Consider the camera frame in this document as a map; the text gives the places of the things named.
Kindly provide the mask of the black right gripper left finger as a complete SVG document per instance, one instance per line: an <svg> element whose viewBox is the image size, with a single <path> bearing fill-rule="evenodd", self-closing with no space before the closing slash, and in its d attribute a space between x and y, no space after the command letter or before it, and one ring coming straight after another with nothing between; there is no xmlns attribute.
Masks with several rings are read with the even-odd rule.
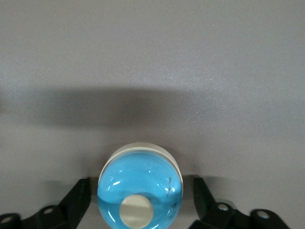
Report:
<svg viewBox="0 0 305 229"><path fill-rule="evenodd" d="M17 213L2 214L0 227L2 229L75 229L84 217L90 202L90 179L83 178L59 204L43 207L26 219L22 219Z"/></svg>

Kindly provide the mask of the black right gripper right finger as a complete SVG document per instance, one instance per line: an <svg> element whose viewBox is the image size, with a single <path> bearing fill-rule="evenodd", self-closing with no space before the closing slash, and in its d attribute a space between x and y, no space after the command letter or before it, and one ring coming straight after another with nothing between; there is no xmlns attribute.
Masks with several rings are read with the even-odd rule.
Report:
<svg viewBox="0 0 305 229"><path fill-rule="evenodd" d="M198 214L191 229L289 229L276 213L253 209L245 215L230 204L217 202L202 177L193 177L193 202Z"/></svg>

